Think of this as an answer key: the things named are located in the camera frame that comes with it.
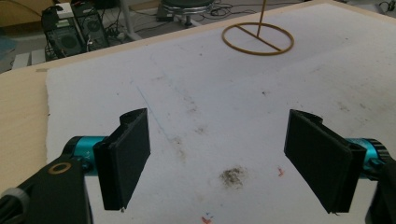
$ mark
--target electronic equipment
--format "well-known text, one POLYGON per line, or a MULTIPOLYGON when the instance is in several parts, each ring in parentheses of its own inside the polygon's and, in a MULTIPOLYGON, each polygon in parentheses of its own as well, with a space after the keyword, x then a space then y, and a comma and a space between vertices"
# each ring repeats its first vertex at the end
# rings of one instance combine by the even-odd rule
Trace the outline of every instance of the electronic equipment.
POLYGON ((396 224, 396 161, 380 142, 344 139, 322 121, 291 110, 286 156, 328 213, 349 211, 359 178, 378 181, 366 223, 396 224))
POLYGON ((61 156, 0 199, 0 223, 92 223, 84 175, 97 175, 106 210, 125 209, 150 154, 146 108, 110 136, 76 136, 61 156))
POLYGON ((59 18, 57 12, 63 10, 60 6, 49 7, 42 12, 41 17, 44 34, 58 58, 77 55, 85 51, 74 18, 59 18))
POLYGON ((79 30, 87 46, 86 50, 108 48, 108 40, 102 20, 95 7, 89 2, 72 6, 79 30))

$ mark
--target red mark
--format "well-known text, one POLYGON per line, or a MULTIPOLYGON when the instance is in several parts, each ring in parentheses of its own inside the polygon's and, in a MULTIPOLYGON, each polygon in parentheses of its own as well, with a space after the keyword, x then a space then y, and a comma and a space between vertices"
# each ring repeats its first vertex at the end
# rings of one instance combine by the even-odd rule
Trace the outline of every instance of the red mark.
POLYGON ((279 175, 277 175, 277 176, 281 177, 282 175, 285 174, 285 171, 282 170, 282 168, 280 166, 277 167, 277 170, 279 171, 279 175))
POLYGON ((206 218, 204 218, 204 217, 202 217, 202 221, 203 221, 205 224, 211 224, 211 223, 212 223, 212 220, 206 219, 206 218))

